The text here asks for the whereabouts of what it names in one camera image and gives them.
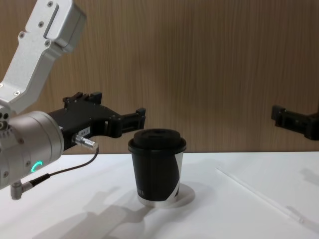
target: black cable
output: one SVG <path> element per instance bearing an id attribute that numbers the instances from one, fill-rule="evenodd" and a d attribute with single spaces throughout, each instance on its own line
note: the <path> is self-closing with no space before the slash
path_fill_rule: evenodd
<path id="1" fill-rule="evenodd" d="M 93 158 L 92 158 L 90 161 L 86 162 L 86 163 L 83 163 L 83 164 L 78 165 L 78 166 L 75 166 L 75 167 L 66 168 L 66 169 L 63 169 L 63 170 L 60 170 L 60 171 L 56 171 L 56 172 L 54 172 L 54 173 L 44 174 L 44 175 L 42 175 L 42 176 L 40 176 L 40 177 L 38 177 L 38 178 L 35 178 L 35 179 L 33 179 L 33 180 L 30 180 L 30 183 L 32 184 L 33 187 L 35 187 L 36 185 L 38 185 L 39 183 L 42 183 L 43 181 L 47 180 L 47 179 L 50 178 L 51 176 L 57 175 L 57 174 L 59 174 L 59 173 L 65 173 L 65 172 L 68 172 L 68 171 L 71 171 L 71 170 L 74 170 L 74 169 L 82 168 L 82 167 L 84 167 L 84 166 L 86 166 L 86 165 L 92 163 L 92 162 L 96 159 L 96 157 L 98 156 L 99 151 L 100 151 L 100 149 L 97 148 L 96 151 L 95 151 L 95 154 L 94 154 Z"/>

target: robotic arm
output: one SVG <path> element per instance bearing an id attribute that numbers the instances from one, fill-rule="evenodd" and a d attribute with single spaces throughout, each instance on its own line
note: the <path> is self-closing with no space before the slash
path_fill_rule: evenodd
<path id="1" fill-rule="evenodd" d="M 79 144 L 96 150 L 96 135 L 113 138 L 144 128 L 145 109 L 120 115 L 101 105 L 102 93 L 81 92 L 63 99 L 64 108 L 12 118 L 39 97 L 54 61 L 71 52 L 85 14 L 72 0 L 38 0 L 9 69 L 0 83 L 0 189 L 11 185 L 12 199 L 32 188 L 21 178 L 44 167 Z"/>

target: wooden wall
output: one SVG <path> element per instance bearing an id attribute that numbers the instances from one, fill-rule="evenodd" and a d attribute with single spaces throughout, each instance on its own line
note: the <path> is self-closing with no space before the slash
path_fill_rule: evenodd
<path id="1" fill-rule="evenodd" d="M 273 104 L 318 108 L 318 0 L 76 2 L 87 14 L 82 38 L 28 111 L 102 91 L 103 104 L 119 113 L 147 108 L 147 127 L 179 130 L 191 152 L 319 149 L 270 119 Z M 1 79 L 34 4 L 0 0 Z M 127 152 L 132 136 L 98 141 L 104 153 Z"/>

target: black cup lid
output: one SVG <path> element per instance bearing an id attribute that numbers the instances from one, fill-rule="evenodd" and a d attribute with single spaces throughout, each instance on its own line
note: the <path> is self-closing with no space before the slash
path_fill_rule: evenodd
<path id="1" fill-rule="evenodd" d="M 135 133 L 132 146 L 147 150 L 163 150 L 180 147 L 184 140 L 179 132 L 171 129 L 146 129 Z"/>

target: green indicator light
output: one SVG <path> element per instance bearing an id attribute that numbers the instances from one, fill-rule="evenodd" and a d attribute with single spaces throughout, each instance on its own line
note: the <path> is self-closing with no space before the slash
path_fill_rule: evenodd
<path id="1" fill-rule="evenodd" d="M 36 168 L 38 167 L 38 166 L 41 166 L 43 163 L 42 163 L 42 161 L 37 161 L 33 166 L 32 166 L 32 168 L 31 168 L 31 173 L 34 173 L 35 171 L 36 171 Z"/>

